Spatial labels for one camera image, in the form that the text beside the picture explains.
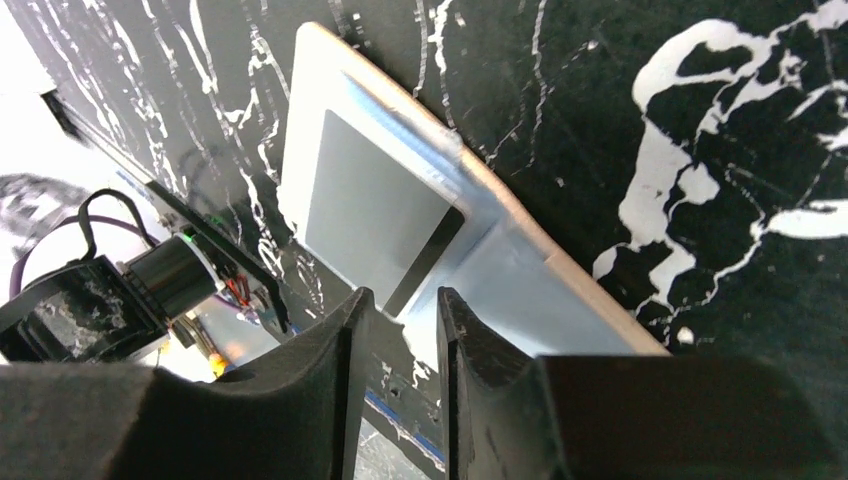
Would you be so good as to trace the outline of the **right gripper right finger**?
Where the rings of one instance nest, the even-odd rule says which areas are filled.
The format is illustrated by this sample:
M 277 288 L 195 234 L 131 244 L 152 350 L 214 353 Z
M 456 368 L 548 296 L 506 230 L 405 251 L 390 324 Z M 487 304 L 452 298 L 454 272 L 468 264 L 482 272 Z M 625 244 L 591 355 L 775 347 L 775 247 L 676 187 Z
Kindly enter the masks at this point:
M 437 294 L 450 479 L 843 479 L 801 391 L 745 357 L 541 355 Z

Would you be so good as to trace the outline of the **grey card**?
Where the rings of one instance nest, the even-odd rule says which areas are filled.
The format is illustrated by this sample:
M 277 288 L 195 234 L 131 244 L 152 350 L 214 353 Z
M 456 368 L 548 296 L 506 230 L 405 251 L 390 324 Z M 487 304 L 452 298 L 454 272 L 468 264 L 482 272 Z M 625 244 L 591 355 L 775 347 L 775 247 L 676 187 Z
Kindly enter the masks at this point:
M 304 245 L 398 316 L 465 223 L 463 213 L 338 115 L 325 116 Z

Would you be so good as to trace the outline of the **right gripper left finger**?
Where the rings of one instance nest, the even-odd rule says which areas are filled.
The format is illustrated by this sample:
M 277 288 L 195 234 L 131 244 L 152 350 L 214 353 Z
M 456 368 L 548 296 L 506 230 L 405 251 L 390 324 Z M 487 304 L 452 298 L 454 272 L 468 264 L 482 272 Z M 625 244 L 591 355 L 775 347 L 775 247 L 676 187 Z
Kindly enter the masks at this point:
M 1 370 L 5 479 L 350 479 L 373 293 L 212 383 L 132 363 Z

